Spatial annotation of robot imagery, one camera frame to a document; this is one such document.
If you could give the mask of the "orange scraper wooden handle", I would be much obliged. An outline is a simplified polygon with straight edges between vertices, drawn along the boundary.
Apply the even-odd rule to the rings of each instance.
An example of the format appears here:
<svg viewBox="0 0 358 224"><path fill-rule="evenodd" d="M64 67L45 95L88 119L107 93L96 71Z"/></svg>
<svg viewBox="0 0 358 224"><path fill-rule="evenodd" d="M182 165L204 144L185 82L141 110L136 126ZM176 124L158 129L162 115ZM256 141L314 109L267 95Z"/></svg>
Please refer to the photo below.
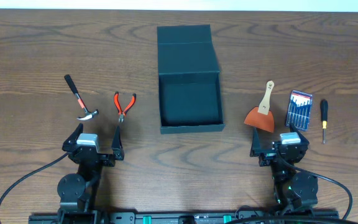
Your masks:
<svg viewBox="0 0 358 224"><path fill-rule="evenodd" d="M254 107L247 114L244 124L259 128L270 133L274 132L275 122L270 110L270 96L275 84L273 81L266 83L265 93L259 106Z"/></svg>

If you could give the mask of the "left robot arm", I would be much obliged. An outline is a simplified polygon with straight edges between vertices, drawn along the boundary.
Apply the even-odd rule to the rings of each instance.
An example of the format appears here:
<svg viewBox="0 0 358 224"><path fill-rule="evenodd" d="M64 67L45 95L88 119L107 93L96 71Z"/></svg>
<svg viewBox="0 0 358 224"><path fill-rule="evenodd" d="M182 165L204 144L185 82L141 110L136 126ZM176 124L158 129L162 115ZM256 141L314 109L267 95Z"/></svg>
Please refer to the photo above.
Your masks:
<svg viewBox="0 0 358 224"><path fill-rule="evenodd" d="M95 209L95 201L103 167L114 167L116 161L124 159L119 126L114 132L111 149L111 154L100 153L98 135L84 133L81 123L63 142L62 150L78 165L78 170L62 177L58 183L59 223L110 222L107 212Z"/></svg>

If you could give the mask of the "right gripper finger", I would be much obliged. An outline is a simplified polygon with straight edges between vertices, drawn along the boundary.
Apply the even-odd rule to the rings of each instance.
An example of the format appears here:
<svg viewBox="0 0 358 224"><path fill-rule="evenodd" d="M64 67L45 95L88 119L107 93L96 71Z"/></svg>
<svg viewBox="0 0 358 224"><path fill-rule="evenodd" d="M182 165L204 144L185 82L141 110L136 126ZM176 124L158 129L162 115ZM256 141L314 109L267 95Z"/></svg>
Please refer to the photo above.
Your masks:
<svg viewBox="0 0 358 224"><path fill-rule="evenodd" d="M290 123L290 131L292 133L297 133L298 137L300 138L301 144L308 144L307 138L305 138L304 135L299 132L299 130L293 123Z"/></svg>
<svg viewBox="0 0 358 224"><path fill-rule="evenodd" d="M255 127L253 127L253 137L252 137L251 149L252 150L261 150L258 130Z"/></svg>

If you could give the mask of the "small claw hammer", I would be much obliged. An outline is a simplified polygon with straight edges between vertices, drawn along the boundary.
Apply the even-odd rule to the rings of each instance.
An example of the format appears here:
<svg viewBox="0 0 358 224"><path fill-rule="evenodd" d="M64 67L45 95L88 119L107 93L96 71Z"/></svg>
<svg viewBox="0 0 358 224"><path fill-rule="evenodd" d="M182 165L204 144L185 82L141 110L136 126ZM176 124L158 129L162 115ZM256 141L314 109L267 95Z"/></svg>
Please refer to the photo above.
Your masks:
<svg viewBox="0 0 358 224"><path fill-rule="evenodd" d="M64 76L64 79L65 79L67 85L69 86L70 90L72 91L72 93L76 96L77 102L79 103L80 107L85 112L85 115L83 117L77 117L77 119L80 121L87 121L87 120L93 119L95 116L99 115L98 110L95 110L95 111L88 110L88 108L86 107L85 103L83 102L71 76L69 74L67 74Z"/></svg>

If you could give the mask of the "precision screwdriver set case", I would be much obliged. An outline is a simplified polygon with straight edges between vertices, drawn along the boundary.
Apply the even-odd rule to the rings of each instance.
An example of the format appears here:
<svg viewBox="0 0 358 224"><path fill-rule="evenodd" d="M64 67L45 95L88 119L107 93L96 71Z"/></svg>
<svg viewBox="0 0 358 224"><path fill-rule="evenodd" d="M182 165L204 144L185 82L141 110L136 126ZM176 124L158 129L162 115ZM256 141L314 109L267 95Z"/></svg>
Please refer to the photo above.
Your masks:
<svg viewBox="0 0 358 224"><path fill-rule="evenodd" d="M313 95L302 91L292 90L288 103L285 125L293 124L296 129L307 131L310 124L310 113L313 105Z"/></svg>

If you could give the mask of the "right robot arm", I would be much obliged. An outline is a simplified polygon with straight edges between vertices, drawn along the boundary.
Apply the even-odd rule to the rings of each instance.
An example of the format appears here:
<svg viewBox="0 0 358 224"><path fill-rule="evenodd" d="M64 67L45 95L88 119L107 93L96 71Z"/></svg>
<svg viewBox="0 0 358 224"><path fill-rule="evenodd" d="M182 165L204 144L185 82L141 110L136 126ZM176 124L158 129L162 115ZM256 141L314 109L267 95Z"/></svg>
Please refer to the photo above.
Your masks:
<svg viewBox="0 0 358 224"><path fill-rule="evenodd" d="M278 202L276 211L283 215L290 212L303 212L318 203L318 180L305 171L293 168L305 156L309 141L299 130L290 126L289 133L280 135L280 140L270 148L262 148L258 130L253 129L251 157L259 158L259 166L268 166L274 182L273 196Z"/></svg>

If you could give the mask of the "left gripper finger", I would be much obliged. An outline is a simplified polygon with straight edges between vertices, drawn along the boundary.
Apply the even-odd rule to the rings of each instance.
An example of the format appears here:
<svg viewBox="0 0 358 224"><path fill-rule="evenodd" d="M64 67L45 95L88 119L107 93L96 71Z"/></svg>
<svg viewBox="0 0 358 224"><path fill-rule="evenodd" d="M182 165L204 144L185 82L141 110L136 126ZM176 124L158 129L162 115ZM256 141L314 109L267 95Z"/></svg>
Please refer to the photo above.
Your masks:
<svg viewBox="0 0 358 224"><path fill-rule="evenodd" d="M111 144L111 149L123 149L122 142L121 142L120 125L116 126L114 137Z"/></svg>
<svg viewBox="0 0 358 224"><path fill-rule="evenodd" d="M70 134L70 136L63 142L64 146L71 146L76 143L76 140L83 132L83 124L80 123L76 129Z"/></svg>

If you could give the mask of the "black yellow screwdriver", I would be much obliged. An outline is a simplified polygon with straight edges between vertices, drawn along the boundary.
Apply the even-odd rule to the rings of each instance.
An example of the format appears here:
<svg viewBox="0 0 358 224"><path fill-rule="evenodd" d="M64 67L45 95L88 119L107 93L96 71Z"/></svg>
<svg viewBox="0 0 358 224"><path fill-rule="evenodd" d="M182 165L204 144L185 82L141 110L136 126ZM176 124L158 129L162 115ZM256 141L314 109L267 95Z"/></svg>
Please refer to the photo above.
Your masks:
<svg viewBox="0 0 358 224"><path fill-rule="evenodd" d="M328 123L328 101L323 99L320 103L320 112L321 112L321 122L322 122L322 130L323 130L323 138L322 143L326 143L326 129Z"/></svg>

